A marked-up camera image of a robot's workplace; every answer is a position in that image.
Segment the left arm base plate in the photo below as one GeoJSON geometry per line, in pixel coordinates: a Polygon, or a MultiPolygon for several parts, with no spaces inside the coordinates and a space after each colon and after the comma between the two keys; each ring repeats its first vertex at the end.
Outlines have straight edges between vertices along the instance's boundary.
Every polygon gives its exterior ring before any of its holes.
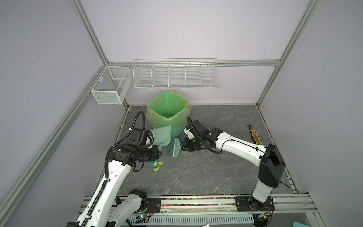
{"type": "Polygon", "coordinates": [[[148,198],[146,202],[146,206],[144,208],[135,211],[134,214],[142,214],[142,213],[160,213],[161,210],[161,198],[152,197],[148,198]]]}

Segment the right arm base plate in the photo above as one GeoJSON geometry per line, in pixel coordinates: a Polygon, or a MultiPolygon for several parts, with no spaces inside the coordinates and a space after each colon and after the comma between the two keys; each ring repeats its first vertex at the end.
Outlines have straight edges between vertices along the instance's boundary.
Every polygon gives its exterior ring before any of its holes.
{"type": "Polygon", "coordinates": [[[275,211],[271,196],[268,196],[265,202],[260,202],[252,196],[236,196],[234,199],[238,212],[275,211]]]}

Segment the green hand brush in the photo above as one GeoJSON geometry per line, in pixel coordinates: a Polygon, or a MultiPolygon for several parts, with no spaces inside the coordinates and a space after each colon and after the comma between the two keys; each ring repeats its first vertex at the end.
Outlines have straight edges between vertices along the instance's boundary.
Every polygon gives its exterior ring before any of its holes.
{"type": "Polygon", "coordinates": [[[172,158],[176,158],[181,150],[180,140],[178,138],[171,139],[170,143],[164,147],[164,153],[172,158]]]}

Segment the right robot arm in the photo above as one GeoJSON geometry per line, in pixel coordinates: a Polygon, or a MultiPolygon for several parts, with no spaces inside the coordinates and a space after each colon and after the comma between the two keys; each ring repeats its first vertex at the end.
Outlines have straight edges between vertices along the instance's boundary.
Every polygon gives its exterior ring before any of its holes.
{"type": "Polygon", "coordinates": [[[209,130],[198,120],[193,121],[189,116],[184,133],[187,137],[181,143],[183,151],[195,152],[206,149],[215,154],[222,154],[226,151],[257,166],[259,168],[258,180],[245,207],[252,211],[260,211],[263,208],[271,209],[273,201],[270,194],[274,188],[279,186],[285,170],[285,162],[275,145],[253,144],[233,137],[218,128],[209,130]]]}

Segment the green plastic dustpan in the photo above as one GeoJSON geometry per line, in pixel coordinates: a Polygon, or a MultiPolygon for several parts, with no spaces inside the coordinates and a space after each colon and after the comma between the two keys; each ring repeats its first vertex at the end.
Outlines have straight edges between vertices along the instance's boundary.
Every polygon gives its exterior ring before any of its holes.
{"type": "Polygon", "coordinates": [[[169,145],[171,141],[171,125],[152,129],[151,132],[154,136],[153,145],[156,145],[159,150],[161,150],[162,147],[169,145]]]}

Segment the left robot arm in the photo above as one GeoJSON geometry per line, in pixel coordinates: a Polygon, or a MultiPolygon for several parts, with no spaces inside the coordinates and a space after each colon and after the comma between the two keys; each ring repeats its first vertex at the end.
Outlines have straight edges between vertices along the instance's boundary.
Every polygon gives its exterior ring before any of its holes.
{"type": "Polygon", "coordinates": [[[161,148],[170,143],[171,133],[132,128],[119,142],[112,145],[104,162],[104,176],[90,203],[76,221],[68,227],[120,227],[137,211],[147,209],[147,193],[133,189],[126,200],[112,209],[118,191],[129,172],[136,171],[136,164],[157,161],[161,148]]]}

